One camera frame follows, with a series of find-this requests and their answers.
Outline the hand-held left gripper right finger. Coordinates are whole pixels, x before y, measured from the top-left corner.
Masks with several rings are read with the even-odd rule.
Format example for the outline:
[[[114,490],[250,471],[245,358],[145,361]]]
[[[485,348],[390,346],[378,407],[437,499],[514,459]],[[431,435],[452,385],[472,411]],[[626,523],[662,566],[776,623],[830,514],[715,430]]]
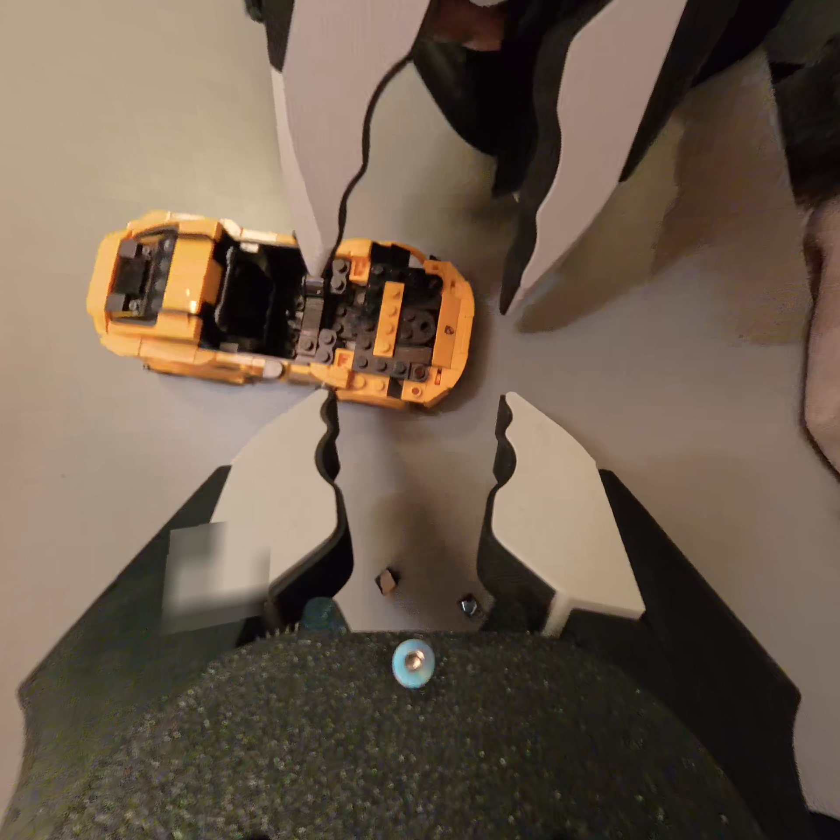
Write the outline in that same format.
[[[476,570],[485,629],[559,636],[572,612],[637,620],[645,604],[593,457],[515,392],[500,398],[496,483]]]

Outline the orange lego car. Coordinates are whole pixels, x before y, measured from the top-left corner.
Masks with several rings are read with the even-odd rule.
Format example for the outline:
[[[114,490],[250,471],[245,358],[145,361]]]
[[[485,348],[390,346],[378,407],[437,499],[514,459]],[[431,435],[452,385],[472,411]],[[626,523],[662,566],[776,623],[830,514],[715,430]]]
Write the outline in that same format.
[[[476,302],[452,263],[412,246],[346,238],[316,276],[293,235],[152,211],[102,240],[87,312],[105,348],[149,371],[402,409],[459,383]]]

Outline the person's right hand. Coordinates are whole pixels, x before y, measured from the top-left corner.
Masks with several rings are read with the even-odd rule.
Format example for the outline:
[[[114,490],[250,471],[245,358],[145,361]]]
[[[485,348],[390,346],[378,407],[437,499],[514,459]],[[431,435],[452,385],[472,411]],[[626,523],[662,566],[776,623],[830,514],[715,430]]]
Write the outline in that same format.
[[[496,52],[505,38],[508,1],[434,1],[428,30],[438,43]]]

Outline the person's right forearm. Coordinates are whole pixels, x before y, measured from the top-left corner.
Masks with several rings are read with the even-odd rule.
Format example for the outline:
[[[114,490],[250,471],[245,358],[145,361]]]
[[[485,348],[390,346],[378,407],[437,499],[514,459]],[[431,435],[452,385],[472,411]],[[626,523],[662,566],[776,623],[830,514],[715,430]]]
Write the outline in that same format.
[[[438,109],[458,136],[496,160],[494,196],[517,193],[537,137],[534,37],[509,38],[496,51],[421,37],[413,63]]]

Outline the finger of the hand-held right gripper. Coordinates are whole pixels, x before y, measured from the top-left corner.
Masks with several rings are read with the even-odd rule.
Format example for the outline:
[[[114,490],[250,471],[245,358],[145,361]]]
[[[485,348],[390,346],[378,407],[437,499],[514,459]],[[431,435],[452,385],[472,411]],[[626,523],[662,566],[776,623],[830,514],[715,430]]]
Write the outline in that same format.
[[[297,239],[317,277],[343,234],[367,165],[373,109],[411,58],[428,1],[269,2],[280,169]]]
[[[537,52],[535,144],[521,183],[499,310],[528,299],[613,194],[686,2],[585,2]]]

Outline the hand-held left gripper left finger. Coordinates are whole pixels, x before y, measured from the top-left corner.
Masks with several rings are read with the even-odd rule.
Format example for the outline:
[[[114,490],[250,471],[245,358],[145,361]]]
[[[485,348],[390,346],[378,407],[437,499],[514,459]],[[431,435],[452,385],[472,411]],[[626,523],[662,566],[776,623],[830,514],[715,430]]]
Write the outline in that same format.
[[[213,513],[222,527],[214,594],[246,616],[297,624],[354,569],[336,479],[338,401],[317,390],[268,423],[234,458]]]

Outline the person's dark fleece jacket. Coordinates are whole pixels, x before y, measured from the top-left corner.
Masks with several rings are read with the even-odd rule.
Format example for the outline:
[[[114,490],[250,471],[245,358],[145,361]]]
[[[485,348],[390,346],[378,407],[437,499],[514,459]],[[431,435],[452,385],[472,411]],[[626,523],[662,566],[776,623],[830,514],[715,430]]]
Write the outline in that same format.
[[[809,207],[838,197],[838,11],[838,1],[736,2],[690,84],[766,47],[794,198]]]

